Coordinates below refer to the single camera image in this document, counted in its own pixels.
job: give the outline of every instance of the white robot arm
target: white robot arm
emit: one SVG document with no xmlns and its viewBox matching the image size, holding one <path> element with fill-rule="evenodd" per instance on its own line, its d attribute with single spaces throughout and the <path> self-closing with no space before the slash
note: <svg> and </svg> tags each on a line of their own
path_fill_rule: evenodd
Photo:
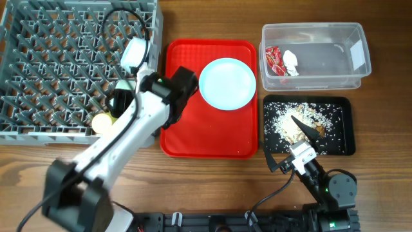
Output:
<svg viewBox="0 0 412 232">
<path fill-rule="evenodd" d="M 43 198 L 55 193 L 78 173 L 91 164 L 98 154 L 107 150 L 73 185 L 47 200 L 42 214 L 58 225 L 73 232 L 123 232 L 133 223 L 133 214 L 112 204 L 109 192 L 124 166 L 135 152 L 146 145 L 158 128 L 167 129 L 176 123 L 189 98 L 198 89 L 193 72 L 180 67 L 171 79 L 163 78 L 152 70 L 143 69 L 137 74 L 136 97 L 128 109 L 112 126 L 112 133 L 104 134 L 71 163 L 56 160 L 46 174 Z M 116 137 L 138 116 L 123 136 L 110 148 Z"/>
</svg>

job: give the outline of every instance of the yellow object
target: yellow object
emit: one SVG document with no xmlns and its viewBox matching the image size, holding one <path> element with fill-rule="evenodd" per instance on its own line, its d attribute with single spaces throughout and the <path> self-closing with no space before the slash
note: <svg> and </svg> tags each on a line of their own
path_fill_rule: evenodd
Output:
<svg viewBox="0 0 412 232">
<path fill-rule="evenodd" d="M 109 133 L 116 120 L 110 113 L 100 113 L 94 116 L 91 121 L 91 128 L 98 134 Z"/>
</svg>

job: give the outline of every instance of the black mount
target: black mount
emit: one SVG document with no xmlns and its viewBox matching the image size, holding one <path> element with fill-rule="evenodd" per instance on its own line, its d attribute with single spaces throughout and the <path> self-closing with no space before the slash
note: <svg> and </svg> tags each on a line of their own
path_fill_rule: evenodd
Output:
<svg viewBox="0 0 412 232">
<path fill-rule="evenodd" d="M 140 91 L 150 91 L 170 105 L 169 120 L 163 125 L 167 129 L 179 121 L 187 101 L 198 90 L 196 74 L 184 67 L 179 67 L 174 75 L 168 79 L 158 73 L 145 77 L 140 85 Z"/>
<path fill-rule="evenodd" d="M 75 166 L 74 163 L 55 160 L 47 170 L 43 197 L 54 193 L 73 178 L 77 174 Z M 86 189 L 79 187 L 81 182 L 88 184 Z M 42 207 L 42 214 L 68 231 L 105 231 L 113 217 L 113 207 L 102 180 L 81 178 L 47 201 Z"/>
<path fill-rule="evenodd" d="M 134 90 L 115 88 L 113 93 L 109 97 L 106 97 L 105 104 L 114 118 L 121 117 L 133 102 L 135 98 L 133 97 L 132 91 Z M 113 99 L 113 105 L 110 105 L 110 99 Z"/>
<path fill-rule="evenodd" d="M 324 213 L 316 205 L 306 204 L 302 210 L 274 211 L 257 214 L 257 228 L 262 232 L 360 232 L 357 211 L 343 210 Z M 173 223 L 172 215 L 135 213 L 135 222 L 127 232 L 246 232 L 242 214 L 183 214 L 181 226 Z"/>
<path fill-rule="evenodd" d="M 351 176 L 341 173 L 330 177 L 315 159 L 304 169 L 304 175 L 296 175 L 318 202 L 319 210 L 332 212 L 355 207 L 357 186 Z"/>
</svg>

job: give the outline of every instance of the wood grain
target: wood grain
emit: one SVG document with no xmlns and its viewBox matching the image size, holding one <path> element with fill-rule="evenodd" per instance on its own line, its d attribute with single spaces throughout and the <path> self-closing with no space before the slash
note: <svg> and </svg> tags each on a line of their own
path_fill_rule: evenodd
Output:
<svg viewBox="0 0 412 232">
<path fill-rule="evenodd" d="M 257 48 L 267 23 L 360 23 L 368 40 L 372 74 L 362 80 L 359 89 L 285 94 L 337 95 L 351 101 L 356 153 L 351 157 L 319 157 L 319 163 L 325 169 L 347 169 L 357 176 L 356 201 L 363 231 L 412 229 L 410 2 L 169 0 L 161 1 L 160 6 L 164 15 L 163 57 L 167 44 L 178 38 L 244 39 Z M 261 102 L 270 92 L 262 88 L 260 77 L 257 86 Z M 55 158 L 70 159 L 85 148 L 0 146 L 0 231 L 14 231 L 41 199 L 46 168 Z M 268 171 L 261 150 L 244 161 L 172 159 L 156 143 L 136 153 L 112 196 L 137 212 L 244 212 L 287 178 Z M 294 180 L 261 209 L 294 209 L 313 201 Z M 36 214 L 25 231 L 61 229 Z"/>
</svg>

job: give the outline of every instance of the gray dish rack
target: gray dish rack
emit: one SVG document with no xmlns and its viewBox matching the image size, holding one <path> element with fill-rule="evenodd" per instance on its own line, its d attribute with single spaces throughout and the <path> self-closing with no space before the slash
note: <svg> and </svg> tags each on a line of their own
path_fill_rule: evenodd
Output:
<svg viewBox="0 0 412 232">
<path fill-rule="evenodd" d="M 122 53 L 140 23 L 151 34 L 147 62 L 156 70 L 163 15 L 157 0 L 8 0 L 0 24 L 0 144 L 93 144 L 93 116 L 107 110 L 105 98 L 126 72 Z"/>
</svg>

